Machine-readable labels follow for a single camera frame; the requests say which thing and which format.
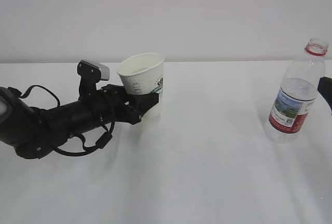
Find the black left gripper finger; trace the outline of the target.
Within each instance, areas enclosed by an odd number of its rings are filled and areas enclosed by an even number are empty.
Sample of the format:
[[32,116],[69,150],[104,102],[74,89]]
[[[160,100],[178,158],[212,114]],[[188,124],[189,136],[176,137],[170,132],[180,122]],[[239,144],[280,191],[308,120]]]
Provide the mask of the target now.
[[127,95],[124,86],[108,84],[101,88],[101,90],[106,94],[112,94],[117,96]]
[[154,118],[159,116],[159,94],[148,93],[141,95],[128,95],[130,111],[141,118]]

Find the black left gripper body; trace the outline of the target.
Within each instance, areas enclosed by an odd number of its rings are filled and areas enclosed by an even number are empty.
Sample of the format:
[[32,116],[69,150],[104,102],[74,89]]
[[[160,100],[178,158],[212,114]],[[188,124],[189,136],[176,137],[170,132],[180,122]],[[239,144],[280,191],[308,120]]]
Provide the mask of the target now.
[[101,89],[90,95],[90,117],[94,125],[123,122],[131,125],[141,117],[130,111],[128,93],[124,96],[106,94]]

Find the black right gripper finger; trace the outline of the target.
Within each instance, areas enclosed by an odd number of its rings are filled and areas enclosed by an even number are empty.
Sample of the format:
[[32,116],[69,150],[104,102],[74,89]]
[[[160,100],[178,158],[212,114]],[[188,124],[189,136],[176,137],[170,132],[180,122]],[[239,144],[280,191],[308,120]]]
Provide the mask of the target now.
[[320,78],[317,90],[332,109],[332,79],[329,77]]

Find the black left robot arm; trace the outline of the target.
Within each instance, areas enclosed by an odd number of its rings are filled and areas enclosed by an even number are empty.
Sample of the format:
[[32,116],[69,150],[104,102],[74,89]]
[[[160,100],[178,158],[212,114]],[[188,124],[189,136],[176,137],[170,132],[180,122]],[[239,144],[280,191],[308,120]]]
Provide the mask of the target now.
[[[159,103],[158,93],[128,94],[123,86],[106,85],[79,100],[52,109],[29,107],[15,88],[1,88],[1,142],[24,159],[41,159],[55,151],[67,157],[82,157],[103,149],[112,139],[116,122],[140,123]],[[81,152],[60,149],[68,139],[103,128],[104,133]]]

